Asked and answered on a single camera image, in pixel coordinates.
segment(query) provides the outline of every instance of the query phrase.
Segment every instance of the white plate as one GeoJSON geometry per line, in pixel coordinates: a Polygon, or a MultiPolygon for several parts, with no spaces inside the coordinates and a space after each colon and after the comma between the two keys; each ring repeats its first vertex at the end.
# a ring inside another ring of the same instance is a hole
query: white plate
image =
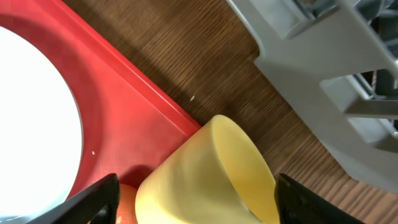
{"type": "Polygon", "coordinates": [[[78,171],[75,99],[39,50],[0,27],[0,221],[26,223],[62,203],[78,171]]]}

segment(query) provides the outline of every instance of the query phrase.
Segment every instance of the yellow plastic cup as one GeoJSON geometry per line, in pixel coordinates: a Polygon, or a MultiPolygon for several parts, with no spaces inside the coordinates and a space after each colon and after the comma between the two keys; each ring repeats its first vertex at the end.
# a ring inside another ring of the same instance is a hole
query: yellow plastic cup
{"type": "Polygon", "coordinates": [[[231,119],[217,115],[141,184],[139,224],[279,223],[275,180],[231,119]]]}

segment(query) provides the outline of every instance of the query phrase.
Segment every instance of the red tray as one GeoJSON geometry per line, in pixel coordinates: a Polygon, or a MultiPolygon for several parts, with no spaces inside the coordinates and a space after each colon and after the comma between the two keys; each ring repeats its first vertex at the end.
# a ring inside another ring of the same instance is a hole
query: red tray
{"type": "Polygon", "coordinates": [[[83,154],[70,196],[108,173],[138,188],[200,126],[58,0],[1,0],[0,26],[36,46],[80,109],[83,154]]]}

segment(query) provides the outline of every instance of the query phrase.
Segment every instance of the gray plastic object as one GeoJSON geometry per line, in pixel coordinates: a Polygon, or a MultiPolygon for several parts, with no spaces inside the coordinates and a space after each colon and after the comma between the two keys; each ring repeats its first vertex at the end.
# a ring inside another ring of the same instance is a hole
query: gray plastic object
{"type": "MultiPolygon", "coordinates": [[[[344,170],[398,192],[398,132],[390,121],[398,119],[398,97],[375,94],[360,75],[398,78],[396,58],[369,26],[372,8],[360,12],[350,0],[316,9],[300,0],[227,1],[258,43],[254,63],[344,170]]],[[[390,3],[371,2],[376,13],[390,3]]]]}

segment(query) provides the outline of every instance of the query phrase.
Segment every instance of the wooden table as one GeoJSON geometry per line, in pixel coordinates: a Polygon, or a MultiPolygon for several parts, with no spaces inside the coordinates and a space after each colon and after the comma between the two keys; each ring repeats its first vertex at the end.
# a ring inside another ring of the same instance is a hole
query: wooden table
{"type": "Polygon", "coordinates": [[[224,0],[66,0],[201,124],[224,114],[284,172],[366,223],[398,223],[398,197],[351,179],[254,66],[224,0]]]}

